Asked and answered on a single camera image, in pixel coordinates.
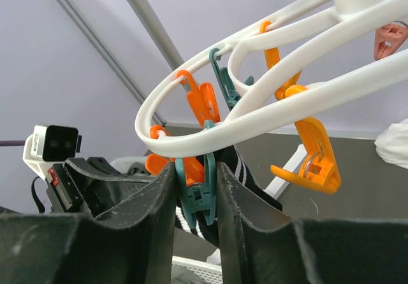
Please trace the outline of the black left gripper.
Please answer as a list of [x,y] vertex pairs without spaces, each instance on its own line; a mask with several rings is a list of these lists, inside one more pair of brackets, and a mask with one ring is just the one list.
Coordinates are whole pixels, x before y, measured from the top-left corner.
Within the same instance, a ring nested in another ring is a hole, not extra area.
[[47,170],[47,195],[56,213],[96,217],[155,179],[149,174],[121,173],[102,157],[69,158]]

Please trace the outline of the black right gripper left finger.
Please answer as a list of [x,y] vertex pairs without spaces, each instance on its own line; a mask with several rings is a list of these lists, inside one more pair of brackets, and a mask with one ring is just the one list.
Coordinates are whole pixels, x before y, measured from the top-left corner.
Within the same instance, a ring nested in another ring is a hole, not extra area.
[[104,213],[1,215],[2,283],[169,283],[176,174]]

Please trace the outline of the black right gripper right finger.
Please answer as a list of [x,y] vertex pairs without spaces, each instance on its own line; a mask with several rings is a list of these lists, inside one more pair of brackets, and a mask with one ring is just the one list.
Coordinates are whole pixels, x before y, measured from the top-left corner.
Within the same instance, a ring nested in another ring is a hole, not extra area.
[[293,219],[217,166],[225,283],[406,283],[407,220]]

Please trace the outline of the white round clip hanger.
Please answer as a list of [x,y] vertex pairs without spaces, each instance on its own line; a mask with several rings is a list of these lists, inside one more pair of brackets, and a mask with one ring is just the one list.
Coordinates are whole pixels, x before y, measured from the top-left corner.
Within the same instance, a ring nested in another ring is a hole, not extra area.
[[[228,54],[228,73],[241,95],[229,115],[214,127],[187,136],[150,136],[157,107],[180,83],[180,70],[194,73],[206,66],[204,49],[171,72],[145,99],[135,118],[135,132],[152,152],[164,157],[203,155],[237,144],[303,118],[373,94],[407,79],[407,52],[399,51],[334,79],[310,84],[299,94],[269,103],[269,98],[297,72],[360,36],[407,16],[407,0],[296,0],[260,22],[218,41],[218,54]],[[302,41],[253,85],[238,79],[244,59],[262,51]]]

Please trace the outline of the teal clothes peg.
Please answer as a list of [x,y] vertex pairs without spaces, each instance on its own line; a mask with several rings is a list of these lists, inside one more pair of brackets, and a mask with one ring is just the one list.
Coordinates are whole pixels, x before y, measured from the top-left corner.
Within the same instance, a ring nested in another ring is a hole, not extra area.
[[187,185],[187,164],[181,158],[175,159],[178,178],[178,193],[182,211],[188,226],[196,228],[198,211],[203,213],[207,225],[212,225],[216,212],[216,162],[212,152],[204,155],[204,180]]

